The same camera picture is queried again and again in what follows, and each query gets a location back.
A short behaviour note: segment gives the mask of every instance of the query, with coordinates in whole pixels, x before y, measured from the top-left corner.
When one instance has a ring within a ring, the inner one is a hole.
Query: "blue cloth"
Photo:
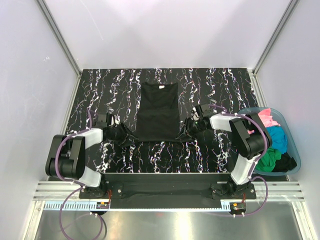
[[[272,148],[278,149],[282,154],[287,152],[288,140],[285,131],[280,126],[267,127],[272,139]]]

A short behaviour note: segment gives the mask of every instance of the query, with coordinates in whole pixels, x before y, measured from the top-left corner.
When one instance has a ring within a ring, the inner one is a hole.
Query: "metal frame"
[[[63,38],[58,25],[53,18],[45,0],[35,0],[37,5],[39,6],[41,12],[43,13],[43,16],[45,17],[49,27],[52,30],[53,35],[55,36],[57,42],[59,43],[63,53],[65,54],[65,57],[68,59],[72,69],[74,70],[77,77],[81,75],[82,70],[79,68],[75,58],[73,57],[68,45],[66,44],[65,39]]]
[[[269,42],[267,43],[265,49],[263,50],[258,62],[256,63],[255,67],[252,69],[253,73],[256,75],[264,61],[266,60],[269,52],[271,51],[272,47],[274,46],[275,42],[277,41],[280,33],[284,29],[286,23],[288,22],[290,16],[294,12],[296,6],[298,5],[300,0],[291,0],[290,3],[288,4],[287,8],[285,9],[278,25],[276,26]]]
[[[265,198],[266,189],[263,182],[253,182],[257,199],[247,200],[247,202],[262,202]],[[290,202],[298,223],[299,230],[301,232],[302,238],[304,240],[316,240],[318,239],[310,220],[310,216],[306,207],[306,203],[301,192],[299,182],[297,181],[275,181],[268,182],[269,197],[267,202]],[[70,184],[69,182],[59,182],[59,181],[40,181],[36,189],[33,201],[33,211],[31,216],[31,221],[29,227],[26,229],[24,240],[34,240],[40,223],[42,212],[44,211],[45,204],[48,201],[61,201],[63,200],[71,191],[77,189],[79,186],[77,184]],[[79,199],[75,194],[71,201],[88,201],[87,199]],[[100,201],[107,202],[107,199],[101,199]],[[229,202],[237,202],[237,200],[222,200],[221,208],[222,211],[227,212],[226,205]],[[115,209],[114,211],[128,211],[128,209]],[[129,211],[162,211],[162,212],[207,212],[210,209],[129,209]],[[221,212],[220,210],[212,210],[212,212]]]
[[[43,13],[48,25],[50,26],[55,38],[57,39],[62,51],[64,52],[66,58],[68,59],[72,69],[77,75],[77,81],[72,91],[72,95],[70,98],[70,102],[67,108],[67,113],[65,115],[64,123],[61,128],[61,133],[64,133],[67,128],[68,119],[71,114],[72,105],[76,96],[77,88],[80,82],[81,77],[81,69],[79,68],[75,58],[73,57],[69,47],[66,44],[45,0],[35,0],[39,6],[39,9]],[[267,58],[269,52],[271,51],[272,47],[274,46],[276,40],[278,39],[280,33],[284,29],[286,23],[288,22],[290,16],[294,12],[296,6],[298,5],[299,0],[291,0],[288,4],[285,12],[283,13],[278,25],[276,26],[270,40],[268,41],[262,55],[260,56],[257,64],[252,70],[248,70],[252,87],[256,94],[257,103],[260,107],[266,107],[266,101],[261,90],[261,86],[257,79],[257,73],[259,72],[262,64],[264,63],[265,59]],[[256,190],[257,199],[256,200],[248,200],[248,202],[260,202],[263,201],[266,191],[263,182],[254,182],[254,187]],[[31,211],[29,214],[29,225],[25,229],[25,233],[23,235],[24,240],[34,240],[36,237],[36,233],[38,230],[38,226],[40,223],[40,219],[42,216],[42,212],[45,208],[45,203],[47,201],[61,201],[64,200],[67,195],[70,194],[71,191],[78,188],[76,184],[71,185],[70,183],[66,182],[57,182],[57,181],[47,181],[47,182],[39,182],[38,188],[35,192],[33,203],[31,206]],[[306,203],[303,197],[303,194],[300,189],[300,185],[298,182],[268,182],[269,188],[269,196],[267,201],[268,202],[290,202],[293,207],[294,214],[296,216],[298,227],[302,234],[303,239],[305,240],[316,240],[318,239],[313,228],[313,224],[310,220],[310,216],[306,207]],[[71,201],[83,201],[83,199],[79,199],[78,196],[73,196],[70,198]],[[222,205],[227,204],[230,200],[223,200],[221,201]]]

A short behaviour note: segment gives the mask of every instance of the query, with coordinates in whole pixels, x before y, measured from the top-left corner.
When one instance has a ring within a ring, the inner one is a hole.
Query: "marble-patterned table surface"
[[[85,69],[66,132],[86,127],[87,109],[119,115],[134,131],[143,82],[178,83],[180,126],[197,104],[221,105],[232,113],[258,106],[245,68]],[[126,148],[108,140],[89,149],[87,165],[103,173],[227,172],[237,158],[230,137],[208,130],[192,143],[143,142]]]

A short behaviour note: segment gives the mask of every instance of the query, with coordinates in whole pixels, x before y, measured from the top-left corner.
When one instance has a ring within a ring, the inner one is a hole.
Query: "black cloth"
[[[141,84],[136,132],[139,142],[179,142],[178,83]]]
[[[286,173],[289,170],[294,169],[297,166],[297,163],[293,157],[290,157],[286,152],[281,155],[281,159],[275,161],[275,167],[272,172],[283,172]]]

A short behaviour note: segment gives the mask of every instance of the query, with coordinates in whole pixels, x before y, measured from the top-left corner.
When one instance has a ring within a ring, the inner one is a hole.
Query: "metal floor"
[[[247,203],[248,212],[257,209]],[[74,222],[83,211],[64,211],[62,224]],[[245,218],[220,217],[208,212],[129,212],[110,211],[103,215],[106,240],[301,240],[302,235],[289,202],[268,202],[256,215]],[[65,239],[59,228],[59,211],[44,210],[36,240]],[[66,229],[76,240],[93,239],[100,222],[93,216],[80,218]]]

